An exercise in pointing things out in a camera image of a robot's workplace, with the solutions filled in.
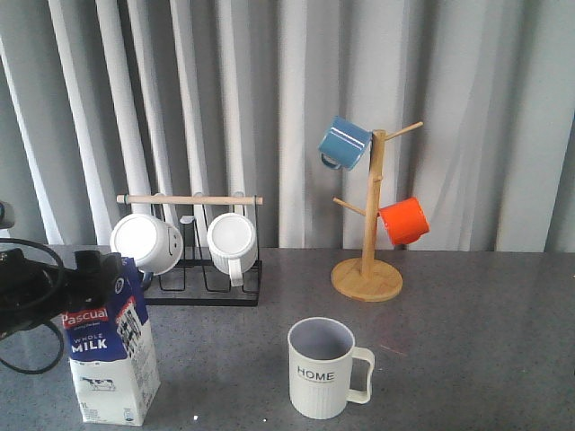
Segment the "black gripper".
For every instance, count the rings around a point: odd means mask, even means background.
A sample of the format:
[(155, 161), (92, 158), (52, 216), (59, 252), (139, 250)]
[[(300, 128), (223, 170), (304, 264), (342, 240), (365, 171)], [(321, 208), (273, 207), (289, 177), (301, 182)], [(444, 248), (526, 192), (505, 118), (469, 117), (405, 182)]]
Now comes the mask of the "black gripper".
[(76, 269), (65, 271), (53, 250), (43, 251), (53, 264), (28, 259), (20, 248), (1, 252), (2, 339), (32, 330), (64, 309), (80, 312), (103, 307), (121, 275), (117, 252), (76, 251)]

